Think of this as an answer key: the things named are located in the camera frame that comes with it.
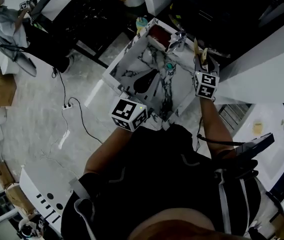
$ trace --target black table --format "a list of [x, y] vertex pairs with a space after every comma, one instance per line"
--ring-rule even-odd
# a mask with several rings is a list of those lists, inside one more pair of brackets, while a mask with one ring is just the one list
[[[107, 68], [108, 65], [99, 57], [125, 29], [122, 4], [118, 0], [71, 0], [51, 21], [41, 13], [49, 1], [38, 1], [30, 13], [33, 22], [41, 25], [58, 43], [63, 43], [70, 50], [75, 49]], [[78, 41], [95, 54], [77, 45]]]

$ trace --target gray shirt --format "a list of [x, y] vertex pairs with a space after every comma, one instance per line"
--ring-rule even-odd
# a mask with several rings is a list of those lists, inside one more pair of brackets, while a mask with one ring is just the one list
[[18, 47], [28, 47], [26, 31], [21, 27], [16, 31], [15, 22], [19, 17], [19, 12], [8, 9], [6, 6], [0, 7], [0, 36]]

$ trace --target marble pattern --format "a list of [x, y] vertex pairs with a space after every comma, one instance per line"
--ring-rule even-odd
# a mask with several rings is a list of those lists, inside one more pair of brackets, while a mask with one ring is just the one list
[[[154, 18], [117, 56], [103, 74], [103, 78], [115, 91], [125, 92], [129, 87], [130, 95], [153, 109], [152, 124], [156, 128], [167, 129], [174, 123], [176, 116], [179, 117], [196, 97], [193, 88], [193, 42], [187, 39], [183, 52], [174, 51], [172, 54], [166, 54], [148, 36], [150, 28], [154, 25], [159, 25], [170, 33], [176, 32]], [[174, 69], [165, 70], [166, 63], [175, 65]], [[131, 88], [139, 74], [143, 76], [143, 73], [151, 69], [158, 70], [160, 74], [158, 88], [152, 100], [150, 95], [145, 98], [145, 93], [135, 93]]]
[[[173, 65], [172, 70], [165, 69], [165, 64], [167, 63]], [[176, 55], [165, 54], [163, 51], [148, 44], [146, 49], [125, 71], [123, 71], [123, 68], [117, 69], [114, 78], [122, 83], [124, 90], [126, 90], [127, 86], [133, 86], [133, 79], [140, 78], [139, 75], [141, 73], [153, 69], [158, 70], [160, 77], [154, 97], [150, 103], [154, 112], [166, 122], [185, 97], [194, 89], [194, 70], [191, 67], [182, 65], [179, 57]], [[134, 95], [134, 91], [131, 90], [128, 92], [138, 97], [144, 103], [145, 93]]]

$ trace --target black strap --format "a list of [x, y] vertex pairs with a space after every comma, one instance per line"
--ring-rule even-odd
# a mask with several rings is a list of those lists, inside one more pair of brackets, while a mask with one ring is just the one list
[[227, 146], [241, 146], [241, 145], [245, 144], [245, 142], [211, 140], [211, 139], [203, 137], [201, 134], [198, 134], [196, 137], [198, 137], [200, 140], [205, 141], [205, 142], [215, 143], [215, 144], [223, 144], [223, 145], [227, 145]]

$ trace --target black shirt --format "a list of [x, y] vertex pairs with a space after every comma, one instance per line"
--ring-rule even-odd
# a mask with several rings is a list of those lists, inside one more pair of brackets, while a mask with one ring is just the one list
[[[216, 231], [224, 232], [218, 184], [205, 166], [207, 157], [192, 148], [192, 135], [183, 127], [152, 131], [140, 127], [104, 176], [85, 174], [79, 181], [95, 206], [90, 223], [97, 240], [127, 239], [149, 217], [170, 208], [189, 208], [206, 215]], [[261, 196], [255, 179], [245, 182], [250, 209], [256, 216]], [[247, 228], [247, 206], [239, 180], [224, 184], [233, 235]], [[75, 212], [73, 193], [62, 216], [65, 240], [75, 232], [89, 239], [84, 220]], [[92, 206], [85, 204], [90, 218]]]

